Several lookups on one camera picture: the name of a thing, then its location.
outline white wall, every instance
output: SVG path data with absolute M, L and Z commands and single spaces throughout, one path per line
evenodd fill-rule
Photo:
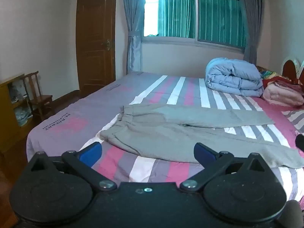
M 53 99 L 75 90 L 70 7 L 71 0 L 0 0 L 0 79 L 38 70 Z
M 271 12 L 270 69 L 280 71 L 285 58 L 304 61 L 304 0 L 269 0 Z
M 77 0 L 0 0 L 0 79 L 40 72 L 44 94 L 54 99 L 79 88 L 76 48 Z M 270 58 L 270 13 L 266 2 L 258 65 Z M 116 79 L 126 72 L 127 22 L 123 0 L 116 0 Z M 143 44 L 143 70 L 203 77 L 215 57 L 241 59 L 240 53 L 214 47 Z
M 269 2 L 265 0 L 262 34 L 257 52 L 257 64 L 268 67 L 270 58 L 270 13 Z M 126 66 L 127 25 L 123 0 L 116 0 L 116 76 Z M 185 45 L 151 44 L 142 45 L 142 68 L 145 72 L 204 77 L 205 67 L 216 57 L 242 59 L 243 54 L 231 52 L 223 48 L 197 47 Z
M 204 78 L 206 65 L 217 57 L 243 59 L 242 53 L 229 52 L 215 47 L 188 45 L 143 44 L 143 71 Z

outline blue quilt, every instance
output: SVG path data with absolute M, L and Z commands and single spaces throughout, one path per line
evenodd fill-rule
M 260 97 L 264 91 L 256 66 L 236 59 L 211 60 L 206 67 L 205 82 L 213 90 L 246 97 Z

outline gray curtain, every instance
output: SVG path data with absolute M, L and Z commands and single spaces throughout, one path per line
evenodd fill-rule
M 254 65 L 257 64 L 257 46 L 259 44 L 262 18 L 264 12 L 264 0 L 240 0 L 243 4 L 246 18 L 247 39 L 244 60 Z
M 123 0 L 128 25 L 126 73 L 142 70 L 141 38 L 145 0 Z

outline wooden headboard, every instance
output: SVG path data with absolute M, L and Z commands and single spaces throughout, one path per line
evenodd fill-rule
M 298 80 L 304 84 L 304 62 L 300 66 L 299 62 L 295 58 L 287 58 L 282 64 L 282 76 L 289 78 L 290 80 L 298 83 Z

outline window sill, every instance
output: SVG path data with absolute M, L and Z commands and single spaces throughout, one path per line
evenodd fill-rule
M 244 54 L 243 48 L 236 48 L 229 45 L 221 45 L 211 42 L 195 41 L 195 39 L 175 38 L 175 37 L 143 37 L 144 44 L 163 44 L 163 45 L 186 45 L 203 48 L 214 48 Z

